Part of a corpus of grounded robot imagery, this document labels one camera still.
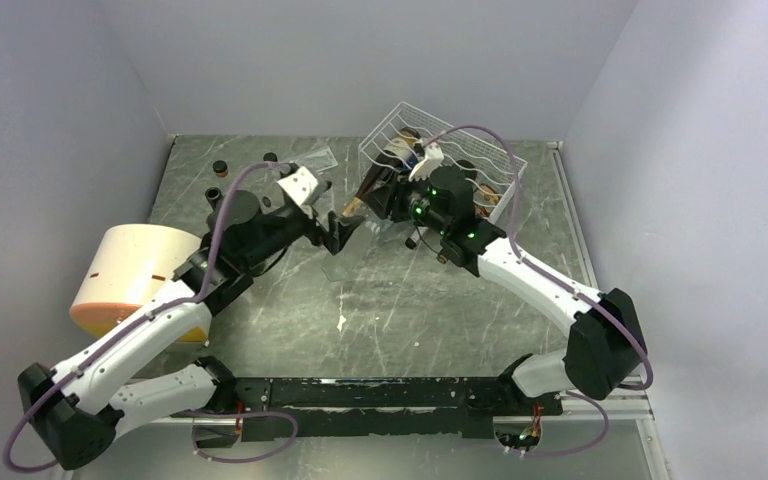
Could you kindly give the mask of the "gold capped wine bottle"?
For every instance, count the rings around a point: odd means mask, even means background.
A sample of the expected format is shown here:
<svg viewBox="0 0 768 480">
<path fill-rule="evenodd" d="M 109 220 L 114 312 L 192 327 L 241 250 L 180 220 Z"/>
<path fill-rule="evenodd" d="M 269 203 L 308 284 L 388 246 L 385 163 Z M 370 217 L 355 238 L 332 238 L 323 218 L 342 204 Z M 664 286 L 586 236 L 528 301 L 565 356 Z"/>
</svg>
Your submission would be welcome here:
<svg viewBox="0 0 768 480">
<path fill-rule="evenodd" d="M 344 206 L 341 216 L 345 218 L 355 216 L 363 203 L 364 196 L 371 192 L 378 182 L 383 181 L 389 174 L 397 172 L 401 164 L 402 161 L 397 158 L 389 157 L 385 153 L 379 154 L 366 170 L 360 186 Z"/>
</svg>

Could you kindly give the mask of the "brown label bottle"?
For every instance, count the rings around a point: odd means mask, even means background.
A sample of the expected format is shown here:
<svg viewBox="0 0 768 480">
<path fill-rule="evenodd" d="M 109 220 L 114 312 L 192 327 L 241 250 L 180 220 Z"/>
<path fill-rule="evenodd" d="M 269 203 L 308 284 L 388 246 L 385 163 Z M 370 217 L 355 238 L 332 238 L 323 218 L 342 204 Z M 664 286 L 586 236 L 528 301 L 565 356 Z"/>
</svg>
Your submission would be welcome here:
<svg viewBox="0 0 768 480">
<path fill-rule="evenodd" d="M 487 184 L 480 184 L 477 187 L 476 193 L 489 205 L 497 205 L 501 199 L 501 196 Z"/>
</svg>

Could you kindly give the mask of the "dark green wine bottle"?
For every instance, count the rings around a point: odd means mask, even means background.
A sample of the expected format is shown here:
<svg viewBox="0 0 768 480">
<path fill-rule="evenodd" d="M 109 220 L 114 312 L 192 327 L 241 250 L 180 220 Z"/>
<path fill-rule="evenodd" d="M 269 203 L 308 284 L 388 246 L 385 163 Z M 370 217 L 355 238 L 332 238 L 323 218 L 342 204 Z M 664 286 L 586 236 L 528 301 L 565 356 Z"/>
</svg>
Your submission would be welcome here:
<svg viewBox="0 0 768 480">
<path fill-rule="evenodd" d="M 216 210 L 223 200 L 223 192 L 218 187 L 210 187 L 206 189 L 204 196 L 212 210 Z"/>
</svg>

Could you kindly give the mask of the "silver capped dark bottle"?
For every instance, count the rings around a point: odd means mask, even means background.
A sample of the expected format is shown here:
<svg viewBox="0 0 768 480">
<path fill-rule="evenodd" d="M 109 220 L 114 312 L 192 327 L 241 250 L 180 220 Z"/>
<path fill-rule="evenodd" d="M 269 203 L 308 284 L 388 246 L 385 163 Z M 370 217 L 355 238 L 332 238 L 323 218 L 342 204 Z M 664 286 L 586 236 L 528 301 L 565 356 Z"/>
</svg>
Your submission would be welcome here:
<svg viewBox="0 0 768 480">
<path fill-rule="evenodd" d="M 404 242 L 404 245 L 410 249 L 415 250 L 423 242 L 422 234 L 420 231 L 415 230 Z"/>
</svg>

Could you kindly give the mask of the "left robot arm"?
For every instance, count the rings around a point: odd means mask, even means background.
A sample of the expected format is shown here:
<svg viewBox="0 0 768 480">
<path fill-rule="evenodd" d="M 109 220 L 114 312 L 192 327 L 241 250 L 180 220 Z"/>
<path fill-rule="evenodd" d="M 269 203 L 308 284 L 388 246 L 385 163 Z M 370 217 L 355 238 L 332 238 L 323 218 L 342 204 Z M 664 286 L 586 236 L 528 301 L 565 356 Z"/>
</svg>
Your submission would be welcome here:
<svg viewBox="0 0 768 480">
<path fill-rule="evenodd" d="M 81 468 L 119 437 L 167 415 L 238 412 L 236 376 L 214 357 L 146 381 L 133 376 L 230 306 L 297 240 L 336 254 L 364 222 L 360 194 L 320 217 L 315 204 L 330 184 L 306 170 L 278 184 L 284 202 L 271 212 L 238 185 L 212 195 L 202 245 L 149 301 L 72 357 L 50 368 L 32 364 L 19 375 L 20 426 L 35 431 L 55 465 Z"/>
</svg>

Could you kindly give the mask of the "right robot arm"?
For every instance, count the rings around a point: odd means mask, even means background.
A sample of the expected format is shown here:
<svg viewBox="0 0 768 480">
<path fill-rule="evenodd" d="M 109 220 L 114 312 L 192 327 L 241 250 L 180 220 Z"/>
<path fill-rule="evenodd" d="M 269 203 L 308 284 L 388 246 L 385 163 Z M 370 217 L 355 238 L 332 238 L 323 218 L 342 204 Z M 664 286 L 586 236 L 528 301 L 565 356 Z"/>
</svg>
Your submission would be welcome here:
<svg viewBox="0 0 768 480">
<path fill-rule="evenodd" d="M 389 174 L 366 202 L 382 218 L 437 232 L 440 257 L 516 294 L 564 335 L 565 347 L 527 355 L 505 370 L 502 406 L 522 414 L 546 393 L 576 390 L 603 400 L 626 387 L 647 355 L 630 296 L 583 285 L 527 253 L 513 234 L 476 212 L 474 194 L 461 169 L 443 166 L 418 181 Z"/>
</svg>

